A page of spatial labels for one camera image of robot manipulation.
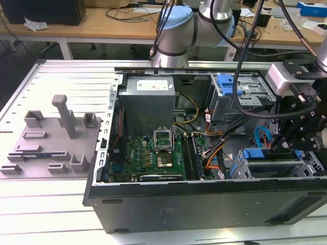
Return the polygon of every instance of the motherboard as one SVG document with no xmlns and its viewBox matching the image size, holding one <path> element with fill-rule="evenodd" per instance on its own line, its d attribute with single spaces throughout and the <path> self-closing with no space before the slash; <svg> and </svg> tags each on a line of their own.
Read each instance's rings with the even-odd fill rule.
<svg viewBox="0 0 327 245">
<path fill-rule="evenodd" d="M 190 149 L 187 139 L 194 141 L 194 146 L 189 147 Z M 159 135 L 158 133 L 156 137 L 155 135 L 130 135 L 127 139 L 124 164 L 113 164 L 109 175 L 115 182 L 159 181 L 163 176 L 166 178 L 170 176 L 175 180 L 200 179 L 202 152 L 205 150 L 202 136 Z M 198 162 L 195 162 L 196 166 L 191 166 L 194 159 L 190 160 L 190 156 L 198 159 Z"/>
</svg>

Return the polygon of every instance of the slotted metal surface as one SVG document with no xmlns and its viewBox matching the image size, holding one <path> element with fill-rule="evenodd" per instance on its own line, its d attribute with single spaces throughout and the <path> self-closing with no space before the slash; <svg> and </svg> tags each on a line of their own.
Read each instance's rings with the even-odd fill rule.
<svg viewBox="0 0 327 245">
<path fill-rule="evenodd" d="M 45 116 L 59 116 L 51 105 L 55 93 L 67 95 L 67 106 L 75 114 L 95 111 L 104 120 L 111 81 L 116 76 L 113 67 L 122 64 L 138 66 L 147 63 L 49 61 L 35 65 L 0 113 L 0 163 L 6 163 L 7 153 L 12 150 L 25 126 L 23 117 L 28 110 L 41 110 Z M 54 67 L 60 69 L 44 70 Z M 78 68 L 78 78 L 73 76 L 73 67 Z M 94 72 L 87 71 L 91 67 L 96 68 Z M 67 74 L 70 77 L 63 76 L 65 70 L 69 70 Z M 81 77 L 81 73 L 85 73 L 86 77 Z M 327 240 L 324 229 L 327 206 L 291 226 L 108 235 L 93 209 L 82 205 L 85 185 L 86 180 L 0 181 L 0 243 L 244 244 L 244 241 L 255 241 L 260 244 L 320 245 L 326 244 Z M 213 203 L 213 207 L 219 208 L 219 203 Z M 208 215 L 215 208 L 208 210 Z"/>
</svg>

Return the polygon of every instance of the floor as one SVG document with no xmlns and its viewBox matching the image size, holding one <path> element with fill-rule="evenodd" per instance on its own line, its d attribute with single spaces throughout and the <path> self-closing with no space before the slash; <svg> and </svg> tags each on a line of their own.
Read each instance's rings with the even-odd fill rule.
<svg viewBox="0 0 327 245">
<path fill-rule="evenodd" d="M 0 110 L 14 93 L 20 82 L 29 72 L 35 58 L 42 58 L 41 51 L 46 48 L 45 42 L 28 42 L 26 47 L 33 54 L 32 57 L 20 43 L 16 42 L 16 52 L 4 52 L 0 54 Z M 75 59 L 103 59 L 100 44 L 96 44 L 97 49 L 92 50 L 91 44 L 88 43 L 72 43 L 71 48 Z M 150 45 L 136 45 L 135 53 L 130 50 L 128 44 L 107 44 L 108 60 L 147 60 L 149 57 Z M 200 56 L 197 60 L 207 61 L 223 61 L 226 48 L 210 48 L 202 47 Z M 188 50 L 189 60 L 194 60 L 194 48 Z M 44 58 L 46 59 L 62 59 L 60 47 L 57 45 L 49 50 Z M 284 57 L 275 57 L 269 60 L 251 57 L 251 61 L 277 61 Z"/>
</svg>

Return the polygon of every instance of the circuit board chip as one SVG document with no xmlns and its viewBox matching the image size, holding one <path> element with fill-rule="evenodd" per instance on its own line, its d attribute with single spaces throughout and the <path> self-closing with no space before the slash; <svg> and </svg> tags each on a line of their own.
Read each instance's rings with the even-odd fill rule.
<svg viewBox="0 0 327 245">
<path fill-rule="evenodd" d="M 170 153 L 159 153 L 157 155 L 158 167 L 173 167 L 173 156 Z"/>
</svg>

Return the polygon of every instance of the blue box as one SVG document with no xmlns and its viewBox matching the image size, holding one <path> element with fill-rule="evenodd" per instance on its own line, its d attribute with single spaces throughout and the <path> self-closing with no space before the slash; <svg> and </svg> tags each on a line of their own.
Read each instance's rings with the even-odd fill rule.
<svg viewBox="0 0 327 245">
<path fill-rule="evenodd" d="M 296 5 L 300 8 L 300 14 L 302 16 L 314 16 L 314 17 L 326 17 L 327 16 L 327 5 L 326 4 L 306 4 L 300 2 Z"/>
</svg>

